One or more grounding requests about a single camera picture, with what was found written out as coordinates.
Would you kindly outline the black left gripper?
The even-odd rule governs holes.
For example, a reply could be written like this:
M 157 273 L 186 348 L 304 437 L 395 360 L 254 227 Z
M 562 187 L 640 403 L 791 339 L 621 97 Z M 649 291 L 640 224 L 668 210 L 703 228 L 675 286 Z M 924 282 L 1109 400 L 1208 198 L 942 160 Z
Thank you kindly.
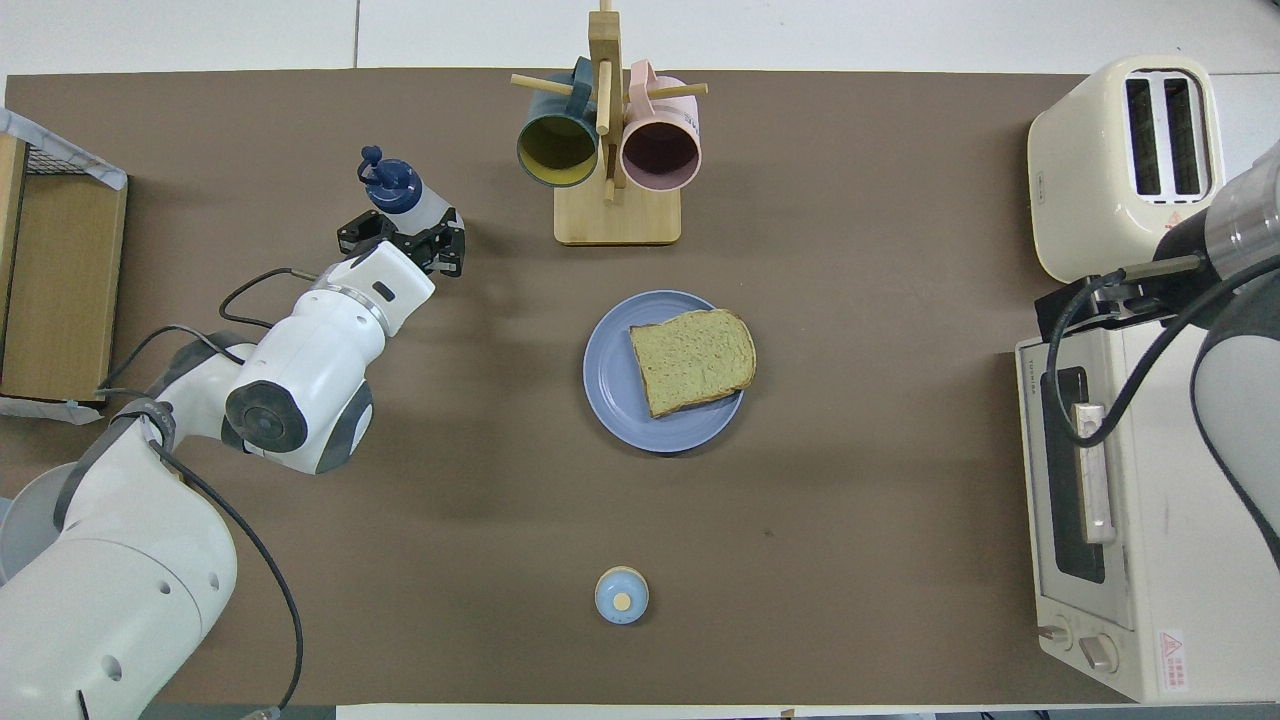
M 421 272 L 438 272 L 460 278 L 465 268 L 465 222 L 456 208 L 449 208 L 440 222 L 416 234 L 396 231 L 393 220 L 378 210 L 365 211 L 337 229 L 337 243 L 343 256 L 367 252 L 388 242 L 407 256 Z

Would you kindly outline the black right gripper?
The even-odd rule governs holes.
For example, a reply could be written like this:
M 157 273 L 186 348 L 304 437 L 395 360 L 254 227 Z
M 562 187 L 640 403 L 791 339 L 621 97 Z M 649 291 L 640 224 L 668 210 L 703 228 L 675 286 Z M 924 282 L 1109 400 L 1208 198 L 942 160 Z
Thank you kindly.
M 1202 210 L 1171 228 L 1158 242 L 1153 260 L 1197 256 L 1194 270 L 1152 278 L 1106 275 L 1105 319 L 1108 322 L 1149 322 L 1158 319 L 1158 300 L 1180 316 L 1202 295 L 1217 286 L 1224 277 L 1210 260 L 1206 247 L 1208 210 Z M 1100 288 L 1092 284 L 1065 284 L 1037 299 L 1039 341 L 1048 343 L 1055 329 L 1066 316 L 1062 336 L 1089 325 L 1098 315 Z

